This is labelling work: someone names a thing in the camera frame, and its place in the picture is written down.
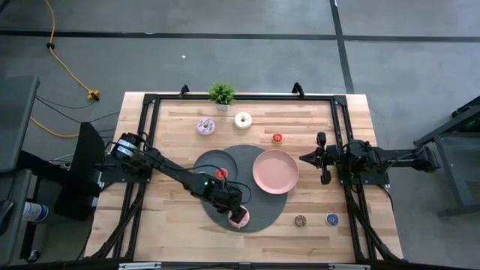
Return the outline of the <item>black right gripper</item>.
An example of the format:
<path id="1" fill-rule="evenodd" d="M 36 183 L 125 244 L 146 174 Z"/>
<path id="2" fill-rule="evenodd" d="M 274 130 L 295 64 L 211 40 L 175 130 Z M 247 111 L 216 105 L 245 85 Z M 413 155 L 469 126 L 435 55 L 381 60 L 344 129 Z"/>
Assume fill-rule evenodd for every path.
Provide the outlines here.
<path id="1" fill-rule="evenodd" d="M 321 168 L 321 183 L 327 185 L 331 182 L 331 172 L 327 169 L 328 165 L 335 165 L 338 159 L 338 148 L 336 145 L 326 145 L 326 134 L 319 132 L 316 136 L 318 148 L 309 154 L 299 157 L 301 161 L 308 163 L 316 169 Z"/>

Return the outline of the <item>pink round plate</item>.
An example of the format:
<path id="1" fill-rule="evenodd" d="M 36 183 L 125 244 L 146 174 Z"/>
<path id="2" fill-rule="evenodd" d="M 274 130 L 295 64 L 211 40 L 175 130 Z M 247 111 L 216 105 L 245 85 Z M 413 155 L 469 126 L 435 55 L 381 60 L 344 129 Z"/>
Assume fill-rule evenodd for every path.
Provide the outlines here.
<path id="1" fill-rule="evenodd" d="M 299 180 L 299 168 L 293 157 L 280 149 L 262 152 L 252 166 L 256 185 L 269 194 L 290 192 Z"/>

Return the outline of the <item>round dark woven placemat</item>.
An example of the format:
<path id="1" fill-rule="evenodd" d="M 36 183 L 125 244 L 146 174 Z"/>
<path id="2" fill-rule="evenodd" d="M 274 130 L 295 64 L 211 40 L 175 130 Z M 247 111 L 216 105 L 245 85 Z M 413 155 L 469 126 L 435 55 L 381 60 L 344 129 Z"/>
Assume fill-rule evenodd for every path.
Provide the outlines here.
<path id="1" fill-rule="evenodd" d="M 218 226 L 230 231 L 255 233 L 271 226 L 282 213 L 287 195 L 285 193 L 280 195 L 267 193 L 260 189 L 254 181 L 252 166 L 263 150 L 253 145 L 234 145 L 222 151 L 232 155 L 238 165 L 235 184 L 243 193 L 242 202 L 250 212 L 250 220 L 245 227 L 236 229 L 230 225 L 227 215 L 218 213 L 211 204 L 202 201 L 203 210 Z"/>

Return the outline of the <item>green plant in white pot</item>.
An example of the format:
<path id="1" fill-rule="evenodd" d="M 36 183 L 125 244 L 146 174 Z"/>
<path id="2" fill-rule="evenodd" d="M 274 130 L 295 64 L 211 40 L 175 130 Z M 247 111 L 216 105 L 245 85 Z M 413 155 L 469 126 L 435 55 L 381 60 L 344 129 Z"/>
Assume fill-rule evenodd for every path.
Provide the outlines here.
<path id="1" fill-rule="evenodd" d="M 235 101 L 235 89 L 233 85 L 222 82 L 213 82 L 208 90 L 209 100 L 218 110 L 227 111 Z"/>

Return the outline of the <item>grey desk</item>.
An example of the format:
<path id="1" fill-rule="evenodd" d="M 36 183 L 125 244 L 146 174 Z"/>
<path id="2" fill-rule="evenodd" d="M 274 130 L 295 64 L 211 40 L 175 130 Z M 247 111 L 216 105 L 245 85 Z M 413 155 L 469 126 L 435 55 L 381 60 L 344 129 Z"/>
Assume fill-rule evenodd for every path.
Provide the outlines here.
<path id="1" fill-rule="evenodd" d="M 28 169 L 0 174 L 0 267 L 13 258 L 31 177 Z"/>

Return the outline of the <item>black equipment stand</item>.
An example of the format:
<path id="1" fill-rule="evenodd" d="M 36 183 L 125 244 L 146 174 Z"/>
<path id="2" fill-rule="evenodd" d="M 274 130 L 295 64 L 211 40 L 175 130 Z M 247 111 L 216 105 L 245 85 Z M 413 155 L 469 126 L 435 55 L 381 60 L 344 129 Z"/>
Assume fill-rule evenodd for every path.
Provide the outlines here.
<path id="1" fill-rule="evenodd" d="M 92 124 L 80 125 L 79 137 L 67 178 L 55 202 L 57 215 L 77 221 L 85 221 L 92 209 L 94 198 L 98 198 L 99 171 L 95 169 L 104 160 L 104 141 Z"/>

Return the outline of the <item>silver metal bracket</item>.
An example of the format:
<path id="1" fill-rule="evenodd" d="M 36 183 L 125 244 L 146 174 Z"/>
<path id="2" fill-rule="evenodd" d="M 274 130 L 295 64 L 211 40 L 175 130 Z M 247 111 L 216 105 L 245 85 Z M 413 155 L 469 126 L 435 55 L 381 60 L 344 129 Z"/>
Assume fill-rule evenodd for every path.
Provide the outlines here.
<path id="1" fill-rule="evenodd" d="M 335 263 L 329 264 L 328 270 L 371 270 L 371 267 L 369 265 L 362 264 Z"/>
<path id="2" fill-rule="evenodd" d="M 161 262 L 129 262 L 119 264 L 118 270 L 157 270 L 161 267 Z"/>

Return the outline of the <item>large pink glazed donut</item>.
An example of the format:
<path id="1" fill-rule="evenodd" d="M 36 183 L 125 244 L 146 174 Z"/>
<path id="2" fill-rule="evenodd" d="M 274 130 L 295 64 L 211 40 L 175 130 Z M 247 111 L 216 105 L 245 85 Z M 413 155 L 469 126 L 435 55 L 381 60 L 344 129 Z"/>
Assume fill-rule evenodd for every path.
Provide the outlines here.
<path id="1" fill-rule="evenodd" d="M 232 211 L 229 211 L 227 214 L 230 225 L 235 227 L 236 229 L 241 229 L 242 227 L 245 227 L 250 220 L 250 212 L 243 205 L 241 206 L 240 214 L 243 214 L 243 216 L 238 221 L 235 220 L 235 218 L 237 218 L 237 215 L 234 215 Z"/>

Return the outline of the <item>large purple glazed donut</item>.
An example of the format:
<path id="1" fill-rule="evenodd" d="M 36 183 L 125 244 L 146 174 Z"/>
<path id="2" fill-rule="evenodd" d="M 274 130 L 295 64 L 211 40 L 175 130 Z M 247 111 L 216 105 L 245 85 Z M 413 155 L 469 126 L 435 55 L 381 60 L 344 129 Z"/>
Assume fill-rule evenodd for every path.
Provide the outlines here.
<path id="1" fill-rule="evenodd" d="M 202 136 L 209 136 L 215 132 L 216 124 L 211 118 L 202 118 L 197 122 L 196 132 Z"/>

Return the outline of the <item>white bottle with blue label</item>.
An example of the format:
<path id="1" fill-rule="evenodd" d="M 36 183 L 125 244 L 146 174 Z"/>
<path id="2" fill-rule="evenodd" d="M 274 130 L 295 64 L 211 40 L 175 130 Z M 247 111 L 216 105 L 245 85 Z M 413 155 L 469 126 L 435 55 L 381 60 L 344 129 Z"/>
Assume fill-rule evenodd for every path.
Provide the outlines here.
<path id="1" fill-rule="evenodd" d="M 25 202 L 22 219 L 24 221 L 30 221 L 39 223 L 44 221 L 49 214 L 49 208 L 46 205 L 34 203 L 34 202 Z"/>

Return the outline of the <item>black metal table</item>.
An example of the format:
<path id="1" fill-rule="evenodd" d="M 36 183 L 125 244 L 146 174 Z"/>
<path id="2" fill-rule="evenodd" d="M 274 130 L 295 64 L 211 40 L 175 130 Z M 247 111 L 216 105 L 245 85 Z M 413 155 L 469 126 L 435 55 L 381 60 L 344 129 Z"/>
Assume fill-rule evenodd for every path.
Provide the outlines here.
<path id="1" fill-rule="evenodd" d="M 480 212 L 469 185 L 480 184 L 480 95 L 457 108 L 443 125 L 427 133 L 414 144 L 434 143 L 450 181 L 457 206 L 438 211 L 439 218 Z"/>

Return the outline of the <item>large white glazed donut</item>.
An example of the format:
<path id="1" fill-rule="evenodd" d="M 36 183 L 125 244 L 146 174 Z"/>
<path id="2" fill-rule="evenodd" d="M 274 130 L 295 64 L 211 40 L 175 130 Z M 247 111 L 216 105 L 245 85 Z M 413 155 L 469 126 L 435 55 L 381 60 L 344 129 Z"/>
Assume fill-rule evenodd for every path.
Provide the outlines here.
<path id="1" fill-rule="evenodd" d="M 253 123 L 251 115 L 247 112 L 239 112 L 235 115 L 234 125 L 240 130 L 248 129 Z"/>

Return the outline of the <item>dark grey round plate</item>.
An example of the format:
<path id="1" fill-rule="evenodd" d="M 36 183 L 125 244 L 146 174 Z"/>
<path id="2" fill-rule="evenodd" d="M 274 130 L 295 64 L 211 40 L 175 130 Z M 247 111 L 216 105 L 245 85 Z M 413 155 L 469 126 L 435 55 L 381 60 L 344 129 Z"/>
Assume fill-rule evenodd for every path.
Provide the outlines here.
<path id="1" fill-rule="evenodd" d="M 211 150 L 200 155 L 193 165 L 195 173 L 206 173 L 213 176 L 215 179 L 216 170 L 219 168 L 225 168 L 228 170 L 228 176 L 226 179 L 229 182 L 230 187 L 237 188 L 235 184 L 239 169 L 233 156 L 226 151 Z"/>

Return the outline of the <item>grey cabinet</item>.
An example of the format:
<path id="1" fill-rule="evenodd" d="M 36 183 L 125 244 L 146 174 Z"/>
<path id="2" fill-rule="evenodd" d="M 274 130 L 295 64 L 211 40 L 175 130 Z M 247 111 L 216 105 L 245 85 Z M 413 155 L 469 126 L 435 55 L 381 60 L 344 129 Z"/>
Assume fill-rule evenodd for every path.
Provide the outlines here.
<path id="1" fill-rule="evenodd" d="M 39 84 L 36 76 L 0 79 L 0 173 L 16 168 Z"/>

